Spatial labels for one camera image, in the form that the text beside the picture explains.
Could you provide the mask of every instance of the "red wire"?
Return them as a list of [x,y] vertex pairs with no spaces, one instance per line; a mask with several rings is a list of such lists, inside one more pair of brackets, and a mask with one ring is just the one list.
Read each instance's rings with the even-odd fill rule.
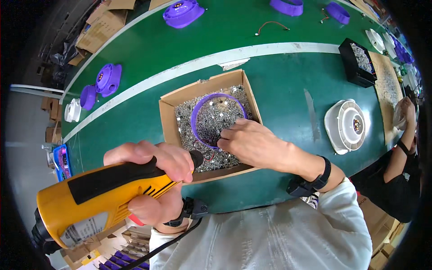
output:
[[211,161],[214,157],[215,157],[215,153],[213,152],[213,155],[212,155],[212,157],[211,157],[210,159],[205,159],[205,158],[204,158],[204,160],[205,160],[205,161]]
[[[370,63],[375,63],[375,62],[374,62],[374,61],[370,61],[369,64],[370,64]],[[374,74],[376,74],[376,72],[372,73],[372,75],[374,75]]]
[[321,21],[324,21],[325,19],[328,19],[329,17],[328,17],[328,15],[327,15],[327,14],[325,14],[324,10],[322,10],[322,12],[323,12],[323,14],[324,14],[325,18],[324,18],[324,19],[322,19]]
[[[259,29],[258,29],[258,35],[260,35],[260,32],[261,32],[261,28],[263,28],[264,27],[264,25],[266,25],[266,24],[268,24],[269,22],[265,22]],[[280,26],[283,26],[283,27],[285,27],[285,29],[286,30],[289,30],[285,25],[283,25],[283,24],[280,24],[280,23],[278,23],[278,22],[274,22],[274,23],[277,23],[278,25],[280,25]]]

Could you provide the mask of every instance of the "yellow electric screwdriver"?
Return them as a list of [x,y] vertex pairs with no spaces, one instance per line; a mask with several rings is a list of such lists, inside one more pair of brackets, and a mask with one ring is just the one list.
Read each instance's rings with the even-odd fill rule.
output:
[[[190,154],[196,169],[203,155],[196,150]],[[157,199],[177,183],[156,167],[156,157],[147,164],[118,163],[56,183],[38,192],[35,244],[46,254],[73,249],[129,216],[127,204],[134,197]]]

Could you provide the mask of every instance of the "black handle grip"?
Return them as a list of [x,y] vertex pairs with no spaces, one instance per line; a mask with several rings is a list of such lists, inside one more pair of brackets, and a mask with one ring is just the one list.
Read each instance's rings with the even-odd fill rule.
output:
[[194,162],[194,170],[201,166],[204,161],[203,154],[198,150],[189,151],[191,154],[192,161]]
[[[203,154],[196,150],[189,153],[196,169],[204,161]],[[81,204],[135,180],[165,175],[163,170],[156,167],[156,162],[156,157],[153,157],[146,164],[126,162],[117,166],[108,166],[77,175],[67,184],[75,203]]]

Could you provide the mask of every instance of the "person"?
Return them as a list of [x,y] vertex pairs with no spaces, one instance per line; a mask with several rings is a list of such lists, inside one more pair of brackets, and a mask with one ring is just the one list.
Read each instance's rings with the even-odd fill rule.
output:
[[360,194],[398,221],[408,223],[420,203],[421,170],[415,155],[414,104],[405,97],[401,109],[407,125],[397,146],[350,179]]
[[[239,118],[221,132],[218,147],[236,155],[242,163],[314,181],[325,161],[293,143],[276,137],[263,125]],[[192,181],[194,168],[189,152],[167,143],[126,143],[104,156],[105,165],[117,162],[147,163],[180,182],[155,200],[142,195],[128,208],[151,225],[150,251],[186,231],[188,219],[178,227],[163,223],[180,216],[182,182]],[[150,259],[159,269],[367,269],[372,241],[353,184],[331,164],[327,184],[318,190],[318,209],[301,199],[263,208],[212,214],[180,241]]]

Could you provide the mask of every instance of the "green workbench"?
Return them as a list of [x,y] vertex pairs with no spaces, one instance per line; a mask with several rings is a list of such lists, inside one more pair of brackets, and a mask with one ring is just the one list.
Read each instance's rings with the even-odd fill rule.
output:
[[[90,112],[82,110],[80,121],[118,93],[176,65],[209,54],[249,45],[278,42],[317,42],[340,44],[350,38],[370,51],[365,31],[384,32],[368,17],[345,6],[351,15],[349,25],[323,18],[321,8],[330,1],[305,1],[299,17],[285,16],[273,10],[267,0],[199,1],[208,10],[184,29],[165,24],[162,10],[138,22],[106,46],[83,70],[67,93],[64,104],[79,97],[82,88],[93,84],[106,63],[123,66],[122,79],[115,95],[98,97]],[[259,36],[254,34],[266,21]],[[387,152],[394,143],[384,144],[384,131],[378,99],[373,87],[361,88],[346,81],[340,55],[330,53],[273,54],[251,58],[239,68],[245,70],[264,125],[278,137],[294,142],[302,149],[326,156],[353,175]],[[94,119],[67,141],[72,171],[78,174],[102,166],[104,153],[124,142],[163,141],[158,100],[166,93],[210,76],[223,73],[215,65],[178,76],[141,92]],[[319,137],[312,135],[312,124],[305,99],[307,90],[314,101]],[[337,101],[352,98],[370,119],[362,147],[343,156],[334,155],[324,128],[324,114]],[[77,123],[63,122],[66,136]],[[220,213],[278,203],[290,199],[285,192],[288,174],[257,170],[217,181],[184,186],[183,196],[202,199],[210,212]]]

